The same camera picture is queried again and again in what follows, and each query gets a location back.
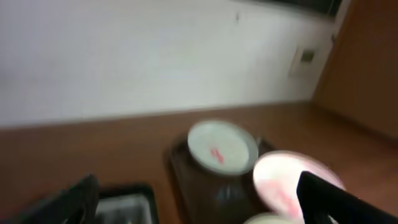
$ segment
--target pink plate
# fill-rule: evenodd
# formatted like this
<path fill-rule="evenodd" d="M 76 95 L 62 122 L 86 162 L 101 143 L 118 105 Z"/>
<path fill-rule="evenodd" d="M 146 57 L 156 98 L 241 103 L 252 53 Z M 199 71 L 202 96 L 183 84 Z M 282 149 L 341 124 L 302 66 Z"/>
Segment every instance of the pink plate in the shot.
<path fill-rule="evenodd" d="M 311 157 L 291 151 L 264 154 L 256 162 L 253 171 L 254 186 L 261 200 L 294 223 L 304 223 L 296 194 L 300 174 L 304 170 L 345 189 L 337 175 L 326 166 Z"/>

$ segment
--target wall socket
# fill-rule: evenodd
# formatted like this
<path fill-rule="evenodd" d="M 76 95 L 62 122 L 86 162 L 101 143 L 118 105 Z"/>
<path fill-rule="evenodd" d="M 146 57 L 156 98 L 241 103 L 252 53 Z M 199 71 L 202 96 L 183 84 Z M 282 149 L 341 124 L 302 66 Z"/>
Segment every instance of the wall socket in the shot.
<path fill-rule="evenodd" d="M 297 47 L 289 70 L 290 77 L 306 77 L 312 74 L 316 47 Z"/>

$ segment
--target wooden countertop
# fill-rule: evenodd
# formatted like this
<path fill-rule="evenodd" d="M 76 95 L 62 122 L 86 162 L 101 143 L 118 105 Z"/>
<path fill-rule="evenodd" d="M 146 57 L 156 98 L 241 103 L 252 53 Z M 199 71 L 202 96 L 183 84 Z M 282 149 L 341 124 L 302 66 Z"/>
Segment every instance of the wooden countertop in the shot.
<path fill-rule="evenodd" d="M 88 173 L 101 186 L 147 182 L 160 223 L 181 223 L 164 154 L 200 119 L 232 121 L 333 169 L 357 197 L 398 215 L 398 143 L 305 103 L 0 131 L 0 218 Z"/>

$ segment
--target pink food residue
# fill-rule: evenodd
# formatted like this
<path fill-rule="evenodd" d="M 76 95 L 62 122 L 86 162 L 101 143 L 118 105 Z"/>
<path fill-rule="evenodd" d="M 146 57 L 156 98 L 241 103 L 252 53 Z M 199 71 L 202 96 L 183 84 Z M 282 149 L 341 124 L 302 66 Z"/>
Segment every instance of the pink food residue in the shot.
<path fill-rule="evenodd" d="M 294 203 L 294 199 L 283 191 L 282 185 L 278 180 L 260 180 L 258 184 L 259 192 L 265 195 L 265 192 L 272 192 L 271 200 L 280 200 L 287 207 L 289 216 L 298 218 L 301 214 L 300 207 Z"/>
<path fill-rule="evenodd" d="M 217 158 L 218 163 L 224 164 L 224 157 L 218 152 L 218 149 L 216 147 L 212 147 L 210 149 L 211 155 Z"/>

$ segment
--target round dish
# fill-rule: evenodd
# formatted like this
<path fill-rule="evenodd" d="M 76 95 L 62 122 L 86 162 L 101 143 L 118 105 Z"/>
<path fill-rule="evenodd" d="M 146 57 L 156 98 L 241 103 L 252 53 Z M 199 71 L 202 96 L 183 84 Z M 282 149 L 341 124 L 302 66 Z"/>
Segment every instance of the round dish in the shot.
<path fill-rule="evenodd" d="M 258 159 L 254 138 L 238 126 L 217 120 L 201 121 L 188 134 L 193 158 L 204 168 L 222 175 L 250 171 Z"/>
<path fill-rule="evenodd" d="M 251 217 L 244 224 L 292 224 L 292 222 L 278 215 L 262 213 Z"/>
<path fill-rule="evenodd" d="M 279 215 L 304 223 L 296 189 L 302 171 L 307 170 L 344 189 L 341 180 L 322 163 L 296 152 L 274 151 L 256 162 L 253 182 L 260 199 Z"/>

